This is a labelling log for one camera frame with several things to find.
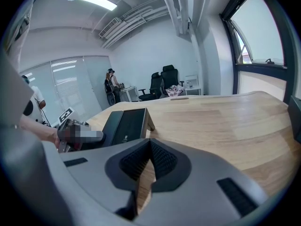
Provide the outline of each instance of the wooden desk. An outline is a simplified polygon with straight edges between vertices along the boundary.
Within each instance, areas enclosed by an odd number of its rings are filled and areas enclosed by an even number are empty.
[[[179,98],[189,99],[118,103],[88,122],[102,130],[112,111],[147,107],[156,126],[147,137],[215,153],[256,180],[268,195],[290,181],[299,165],[301,145],[293,139],[285,103],[265,92]],[[149,162],[141,176],[139,210],[154,180]]]

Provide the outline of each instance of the ceiling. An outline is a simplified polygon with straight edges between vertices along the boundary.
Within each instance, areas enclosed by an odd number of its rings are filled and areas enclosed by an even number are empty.
[[[32,8],[30,30],[78,27],[100,32],[114,17],[120,17],[149,0],[110,1],[117,4],[113,11],[82,0],[36,0]]]

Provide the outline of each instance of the white desk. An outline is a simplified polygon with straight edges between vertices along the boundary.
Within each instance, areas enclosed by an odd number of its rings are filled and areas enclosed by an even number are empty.
[[[198,95],[200,96],[201,95],[201,89],[202,88],[200,86],[194,86],[194,87],[189,88],[189,89],[185,88],[185,94],[187,95],[187,91],[189,91],[189,90],[198,90]]]
[[[133,91],[135,92],[135,95],[136,95],[136,98],[135,98],[134,100],[139,101],[139,97],[138,97],[138,94],[137,94],[137,89],[136,89],[135,86],[130,86],[130,87],[128,87],[128,88],[124,88],[124,89],[122,89],[120,92],[121,92],[121,93],[126,92],[127,98],[128,98],[128,100],[129,100],[129,102],[132,102],[133,100],[132,100],[132,98],[131,98],[131,96],[130,96],[130,93],[129,93],[129,91],[131,91],[131,90],[133,90]]]

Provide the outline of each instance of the black slot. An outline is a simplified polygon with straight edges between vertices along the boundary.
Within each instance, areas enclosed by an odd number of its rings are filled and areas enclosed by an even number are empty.
[[[217,184],[227,195],[241,217],[249,214],[257,208],[255,203],[236,185],[231,178],[218,180]]]
[[[71,166],[75,166],[78,164],[82,164],[84,162],[87,162],[88,160],[86,158],[78,158],[78,159],[74,159],[74,160],[70,160],[70,161],[64,161],[64,164],[66,167],[71,167]]]

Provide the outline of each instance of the office chair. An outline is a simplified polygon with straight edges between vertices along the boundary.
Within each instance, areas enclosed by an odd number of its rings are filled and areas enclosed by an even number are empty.
[[[144,91],[146,89],[140,89],[139,91],[142,91],[143,95],[139,96],[139,99],[142,101],[159,99],[162,95],[160,90],[161,83],[162,76],[159,75],[159,72],[153,73],[151,75],[150,94],[145,94]]]
[[[174,68],[173,65],[167,65],[163,67],[163,72],[161,72],[161,76],[164,81],[164,90],[163,93],[167,95],[166,89],[171,87],[172,85],[177,86],[179,84],[178,81],[178,70]],[[180,81],[181,86],[183,87],[184,81]]]
[[[113,94],[114,87],[107,80],[104,81],[104,91],[105,94],[107,95],[109,105],[110,106],[115,105],[116,100],[115,100],[115,95]]]

